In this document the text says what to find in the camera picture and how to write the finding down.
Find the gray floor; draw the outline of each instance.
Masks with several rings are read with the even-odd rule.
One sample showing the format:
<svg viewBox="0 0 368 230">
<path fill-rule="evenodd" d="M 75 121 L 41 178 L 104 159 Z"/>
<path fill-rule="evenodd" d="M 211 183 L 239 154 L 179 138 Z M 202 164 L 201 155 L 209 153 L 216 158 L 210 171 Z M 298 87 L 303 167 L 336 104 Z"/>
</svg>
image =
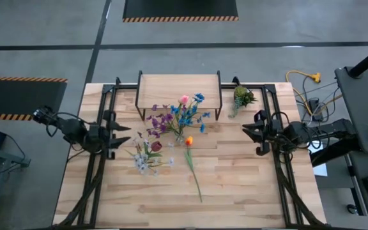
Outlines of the gray floor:
<svg viewBox="0 0 368 230">
<path fill-rule="evenodd" d="M 92 45 L 105 0 L 0 0 L 0 45 Z M 368 42 L 368 1 L 238 0 L 239 22 L 121 22 L 122 0 L 113 0 L 103 44 L 208 42 Z M 0 76 L 64 77 L 62 111 L 77 113 L 91 50 L 0 51 Z M 93 82 L 135 82 L 144 73 L 215 73 L 222 81 L 279 82 L 289 70 L 320 72 L 320 84 L 334 82 L 334 70 L 368 55 L 368 47 L 101 50 Z M 303 77 L 291 76 L 302 90 Z M 311 93 L 321 100 L 336 85 Z M 337 101 L 331 121 L 348 118 Z M 0 200 L 0 229 L 45 227 L 52 221 L 69 145 L 50 138 L 33 122 L 0 121 L 0 130 L 18 141 L 32 159 L 13 172 Z M 327 221 L 368 228 L 367 220 L 345 212 L 347 190 L 322 190 Z"/>
</svg>

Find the white paper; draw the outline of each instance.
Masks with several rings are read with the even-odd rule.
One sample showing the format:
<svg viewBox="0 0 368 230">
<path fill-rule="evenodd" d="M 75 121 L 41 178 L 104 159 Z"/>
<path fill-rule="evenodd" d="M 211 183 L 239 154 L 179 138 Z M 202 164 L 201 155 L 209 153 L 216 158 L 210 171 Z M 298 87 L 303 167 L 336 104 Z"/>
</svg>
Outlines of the white paper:
<svg viewBox="0 0 368 230">
<path fill-rule="evenodd" d="M 319 146 L 319 141 L 313 141 L 313 145 L 318 147 Z M 318 149 L 313 148 L 312 145 L 310 145 L 307 149 L 310 150 L 312 153 L 315 153 L 315 152 L 323 149 L 323 143 L 320 143 L 320 148 L 318 148 Z M 321 165 L 318 165 L 318 166 L 314 167 L 313 172 L 316 176 L 327 176 L 326 164 L 321 164 Z"/>
</svg>

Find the yellow cable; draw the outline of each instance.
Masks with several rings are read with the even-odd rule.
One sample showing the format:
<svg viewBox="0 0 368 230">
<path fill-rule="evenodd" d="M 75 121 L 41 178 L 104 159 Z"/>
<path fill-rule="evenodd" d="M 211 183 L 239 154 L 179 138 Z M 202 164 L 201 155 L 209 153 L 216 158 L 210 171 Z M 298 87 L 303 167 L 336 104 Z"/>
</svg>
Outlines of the yellow cable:
<svg viewBox="0 0 368 230">
<path fill-rule="evenodd" d="M 303 76 L 306 76 L 306 77 L 310 77 L 314 82 L 316 82 L 316 83 L 319 83 L 320 82 L 320 73 L 317 73 L 317 74 L 307 74 L 307 73 L 303 73 L 303 72 L 301 72 L 301 71 L 298 71 L 298 70 L 291 70 L 291 71 L 288 71 L 287 73 L 286 73 L 286 82 L 289 82 L 289 74 L 290 73 L 299 73 L 299 74 L 302 74 Z M 333 98 L 333 99 L 331 99 L 331 100 L 329 100 L 327 103 L 325 103 L 325 105 L 322 107 L 322 109 L 320 109 L 320 111 L 319 112 L 317 112 L 317 113 L 315 113 L 315 114 L 313 114 L 312 113 L 312 111 L 311 111 L 311 109 L 309 108 L 309 105 L 307 104 L 307 101 L 303 98 L 303 96 L 302 96 L 302 94 L 299 92 L 299 90 L 297 90 L 297 89 L 295 89 L 294 87 L 292 87 L 293 88 L 293 91 L 295 91 L 296 93 L 298 93 L 298 95 L 300 96 L 300 98 L 302 99 L 302 102 L 303 102 L 303 104 L 305 105 L 305 107 L 306 107 L 306 110 L 307 110 L 307 112 L 311 115 L 311 116 L 315 116 L 315 115 L 319 115 L 319 114 L 321 114 L 322 113 L 322 111 L 324 110 L 324 109 L 326 109 L 326 106 L 328 105 L 328 104 L 330 104 L 330 103 L 332 103 L 333 101 L 336 101 L 337 99 L 339 99 L 339 98 L 341 98 L 342 97 L 342 95 L 340 94 L 339 96 L 337 96 L 337 97 L 335 97 L 335 98 Z"/>
</svg>

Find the orange striped border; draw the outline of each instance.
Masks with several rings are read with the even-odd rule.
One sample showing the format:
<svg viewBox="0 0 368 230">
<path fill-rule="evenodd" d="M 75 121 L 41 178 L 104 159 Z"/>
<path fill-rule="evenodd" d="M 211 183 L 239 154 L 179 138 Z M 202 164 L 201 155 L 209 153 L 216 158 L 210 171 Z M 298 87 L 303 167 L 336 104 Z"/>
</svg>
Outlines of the orange striped border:
<svg viewBox="0 0 368 230">
<path fill-rule="evenodd" d="M 0 114 L 0 120 L 9 121 L 31 121 L 32 117 L 30 114 Z"/>
<path fill-rule="evenodd" d="M 60 78 L 40 78 L 40 77 L 0 77 L 0 81 L 68 82 L 68 79 L 60 79 Z"/>
<path fill-rule="evenodd" d="M 238 16 L 133 17 L 124 18 L 123 22 L 233 22 L 239 19 Z"/>
</svg>

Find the pink flower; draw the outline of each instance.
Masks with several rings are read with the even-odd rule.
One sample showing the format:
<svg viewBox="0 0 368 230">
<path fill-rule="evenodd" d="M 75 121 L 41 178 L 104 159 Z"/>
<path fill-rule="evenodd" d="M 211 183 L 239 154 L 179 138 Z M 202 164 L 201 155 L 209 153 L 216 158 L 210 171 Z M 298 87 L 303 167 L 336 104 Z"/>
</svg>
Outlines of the pink flower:
<svg viewBox="0 0 368 230">
<path fill-rule="evenodd" d="M 178 100 L 178 103 L 185 105 L 185 104 L 188 102 L 188 99 L 190 99 L 190 97 L 189 97 L 189 96 L 187 96 L 187 95 L 183 95 L 183 96 L 181 96 L 181 98 Z"/>
</svg>

